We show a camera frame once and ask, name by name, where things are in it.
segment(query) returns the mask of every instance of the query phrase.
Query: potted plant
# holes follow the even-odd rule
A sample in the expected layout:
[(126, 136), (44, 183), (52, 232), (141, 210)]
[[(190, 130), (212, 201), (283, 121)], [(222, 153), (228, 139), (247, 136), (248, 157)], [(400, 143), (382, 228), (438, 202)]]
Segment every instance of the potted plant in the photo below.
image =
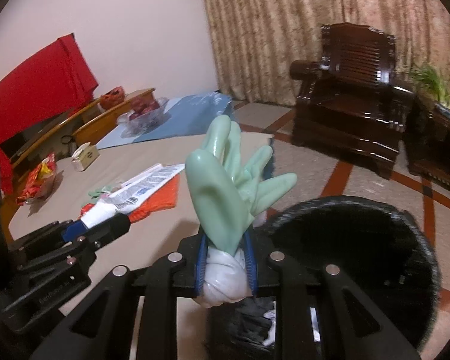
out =
[(423, 63), (410, 69), (410, 78), (418, 89), (429, 93), (437, 101), (437, 110), (450, 119), (450, 78), (445, 79), (434, 66)]

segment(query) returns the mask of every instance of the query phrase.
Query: green rubber glove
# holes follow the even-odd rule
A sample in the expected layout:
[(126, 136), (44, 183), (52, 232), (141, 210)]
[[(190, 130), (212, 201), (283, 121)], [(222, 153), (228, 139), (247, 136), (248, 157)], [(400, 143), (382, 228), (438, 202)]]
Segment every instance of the green rubber glove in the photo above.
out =
[(242, 166), (240, 133), (239, 125), (228, 116), (217, 116), (202, 147), (185, 162), (188, 190), (200, 224), (215, 247), (232, 256), (255, 216), (296, 184), (295, 173), (260, 181), (272, 156), (268, 145)]

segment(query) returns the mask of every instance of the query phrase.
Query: plastic bag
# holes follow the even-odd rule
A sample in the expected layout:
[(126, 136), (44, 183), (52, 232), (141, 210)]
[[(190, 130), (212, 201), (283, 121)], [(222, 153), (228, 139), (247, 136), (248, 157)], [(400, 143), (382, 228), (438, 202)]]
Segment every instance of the plastic bag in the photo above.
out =
[(147, 111), (137, 116), (137, 111), (131, 110), (126, 114), (120, 115), (116, 123), (125, 125), (125, 130), (122, 132), (122, 138), (130, 138), (141, 135), (153, 128), (161, 125), (165, 121), (165, 107), (168, 103), (166, 97), (160, 97), (155, 100), (158, 108)]
[(27, 177), (25, 189), (17, 197), (18, 205), (32, 204), (37, 199), (46, 199), (52, 192), (56, 176), (55, 153), (50, 153)]
[(195, 301), (206, 308), (222, 303), (240, 302), (252, 295), (248, 287), (245, 254), (238, 249), (235, 256), (208, 247), (205, 283), (202, 294)]

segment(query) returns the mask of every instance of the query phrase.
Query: white wall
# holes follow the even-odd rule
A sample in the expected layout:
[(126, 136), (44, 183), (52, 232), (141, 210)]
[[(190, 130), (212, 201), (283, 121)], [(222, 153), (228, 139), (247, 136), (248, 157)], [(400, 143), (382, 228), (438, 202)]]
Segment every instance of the white wall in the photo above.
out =
[(0, 80), (70, 32), (99, 82), (174, 97), (217, 89), (203, 0), (10, 0), (0, 14)]

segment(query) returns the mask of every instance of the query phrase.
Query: red cloth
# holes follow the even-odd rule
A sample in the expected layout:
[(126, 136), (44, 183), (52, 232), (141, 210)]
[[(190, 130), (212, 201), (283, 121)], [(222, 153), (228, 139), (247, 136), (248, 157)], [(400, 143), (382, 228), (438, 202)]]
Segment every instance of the red cloth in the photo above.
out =
[[(80, 108), (98, 83), (73, 34), (58, 38), (0, 81), (0, 144), (49, 117)], [(0, 181), (12, 192), (10, 160), (0, 149)]]

